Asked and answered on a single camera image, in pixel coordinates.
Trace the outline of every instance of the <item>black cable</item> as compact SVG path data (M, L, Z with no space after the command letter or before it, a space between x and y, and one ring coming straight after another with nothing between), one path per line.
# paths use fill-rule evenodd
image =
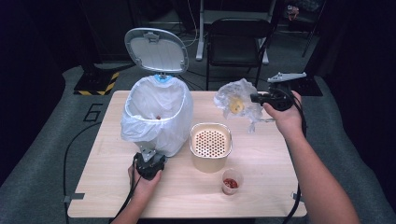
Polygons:
M76 138L78 138L82 133L84 133L85 131L87 131L88 129L90 129L91 127L101 124L102 122L97 122L94 123L88 127L86 127L85 129L81 130L73 139L72 141L70 141L69 145L66 148L66 151L64 152L64 197L66 197L66 161L67 161L67 153L69 152L70 147L72 146L73 142L76 140ZM65 215L65 219L66 219L66 223L69 223L69 216L67 215L67 209L68 206L66 203L64 203L64 215Z
M120 208L119 212L118 212L113 218L111 218L111 219L108 221L108 223L111 223L111 222L122 212L122 210L124 210L124 208L126 207L126 205L128 205L128 202L131 200L132 196L134 196L134 190L136 189L137 184L138 184L139 181L140 181L140 178L142 178L142 176L139 176L139 178L137 179L136 184L134 185L134 169L135 169L134 163L135 163L135 161L137 160L137 154L138 154L138 153L136 153L136 154L134 155L134 160L132 161L131 188L130 188L130 190L129 190L128 196L126 197L125 202L123 203L123 205L122 205L122 207Z
M202 87L200 87L199 85L197 85L197 84L195 84L195 83L193 83L193 82L187 80L187 79L184 78L182 75L178 75L178 76L179 76L180 79L183 80L186 84L188 84L189 86L191 86L191 88L192 88L193 91L195 91L195 88L194 88L193 86L195 86L195 87L197 87L197 88L203 90Z
M202 75L202 74L199 74L199 73L196 73L196 72L192 72L191 70L188 70L188 69L187 69L187 72L193 73L193 74L195 74L197 76L200 76L200 77L206 77L205 75Z
M293 105L297 108L300 116L301 116L301 120L302 120L302 130L303 130L303 134L304 137L306 137L306 120L305 120L305 116L303 113L303 105L301 104L301 102L295 97L295 95L290 91L290 92L285 92L281 89L275 88L276 91L280 91L282 92L289 100L292 101ZM300 203L301 200L301 190L300 190L300 185L297 185L297 196L294 202L294 206L291 208L289 214L285 217L285 219L283 220L283 224L286 224L289 222L289 220L293 217L294 213L296 212L298 205Z

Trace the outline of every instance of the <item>blue tag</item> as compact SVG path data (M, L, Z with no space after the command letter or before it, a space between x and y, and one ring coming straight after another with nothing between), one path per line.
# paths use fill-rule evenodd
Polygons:
M172 76L166 76L166 75L154 75L155 79L157 79L161 83L167 82L169 79L172 78Z

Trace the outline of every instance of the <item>person's right hand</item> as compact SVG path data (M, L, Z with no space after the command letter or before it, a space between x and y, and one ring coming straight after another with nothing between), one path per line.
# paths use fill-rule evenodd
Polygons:
M130 182L132 181L132 171L133 169L131 165L128 168ZM136 185L137 181L140 178L139 182L136 185L136 188L134 189L134 195L139 197L144 196L145 198L149 199L161 180L162 172L162 170L159 170L152 180L147 180L140 176L140 174L137 172L137 169L134 169L134 185Z
M295 100L296 104L299 105L301 103L301 95L296 91L292 91L292 93L298 100ZM295 134L303 133L302 118L295 105L285 111L277 111L267 103L263 107L276 120L276 127L286 139Z

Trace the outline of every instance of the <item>yellow and black tape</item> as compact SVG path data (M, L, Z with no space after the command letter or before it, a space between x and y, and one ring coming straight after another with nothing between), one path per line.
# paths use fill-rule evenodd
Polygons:
M74 94L77 95L108 95L111 90L114 88L114 85L116 84L117 77L119 77L120 73L115 73L111 77L110 81L108 82L108 85L105 90L99 90L99 91L74 91Z

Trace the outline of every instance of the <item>white plastic bag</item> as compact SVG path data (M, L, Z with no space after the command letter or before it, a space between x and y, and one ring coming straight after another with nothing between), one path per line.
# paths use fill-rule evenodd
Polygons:
M155 75L134 84L121 120L121 138L172 157L190 136L193 101L187 85Z
M255 132L255 123L261 121L262 118L262 107L250 100L252 93L257 93L256 88L242 78L222 86L214 97L215 105L223 110L224 118L247 117L250 119L249 133Z

